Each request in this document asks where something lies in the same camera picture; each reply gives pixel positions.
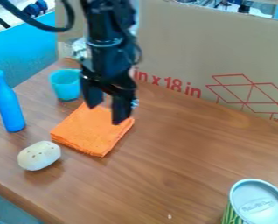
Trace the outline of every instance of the green can label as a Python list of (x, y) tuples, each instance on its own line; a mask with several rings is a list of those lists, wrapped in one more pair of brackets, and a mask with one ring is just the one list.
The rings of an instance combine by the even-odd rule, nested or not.
[(226, 210), (223, 213), (221, 224), (246, 224), (233, 210), (231, 203), (228, 201)]

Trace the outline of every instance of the wooden table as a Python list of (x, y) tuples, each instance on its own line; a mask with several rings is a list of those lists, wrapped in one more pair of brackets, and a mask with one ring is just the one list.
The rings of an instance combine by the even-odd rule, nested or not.
[(59, 103), (47, 80), (64, 59), (18, 87), (28, 126), (0, 122), (0, 194), (46, 223), (216, 224), (231, 185), (243, 178), (278, 186), (278, 123), (162, 87), (139, 83), (136, 125), (103, 159), (63, 147), (43, 171), (17, 165), (19, 151), (80, 105)]

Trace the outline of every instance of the orange towel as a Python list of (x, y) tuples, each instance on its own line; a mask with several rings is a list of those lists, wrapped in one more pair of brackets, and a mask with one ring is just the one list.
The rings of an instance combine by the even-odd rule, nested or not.
[(111, 111), (97, 106), (89, 109), (85, 103), (51, 131), (52, 140), (77, 151), (104, 157), (132, 127), (129, 118), (120, 125), (112, 125)]

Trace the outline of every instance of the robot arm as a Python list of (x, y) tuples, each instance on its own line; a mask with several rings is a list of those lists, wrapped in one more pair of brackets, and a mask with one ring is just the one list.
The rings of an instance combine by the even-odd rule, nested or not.
[[(67, 14), (65, 27), (51, 27), (24, 14), (9, 0), (0, 4), (26, 23), (47, 32), (66, 32), (73, 27), (75, 15), (68, 0), (61, 0)], [(87, 47), (91, 59), (83, 59), (81, 87), (89, 108), (103, 101), (103, 93), (112, 96), (112, 122), (130, 117), (137, 104), (136, 84), (129, 77), (142, 52), (130, 28), (136, 24), (136, 10), (130, 0), (80, 0), (88, 24)]]

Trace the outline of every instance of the cardboard box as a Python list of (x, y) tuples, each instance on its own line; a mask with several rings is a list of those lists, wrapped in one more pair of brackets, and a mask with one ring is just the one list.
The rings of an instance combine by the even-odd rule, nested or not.
[(141, 1), (134, 76), (278, 122), (278, 21)]

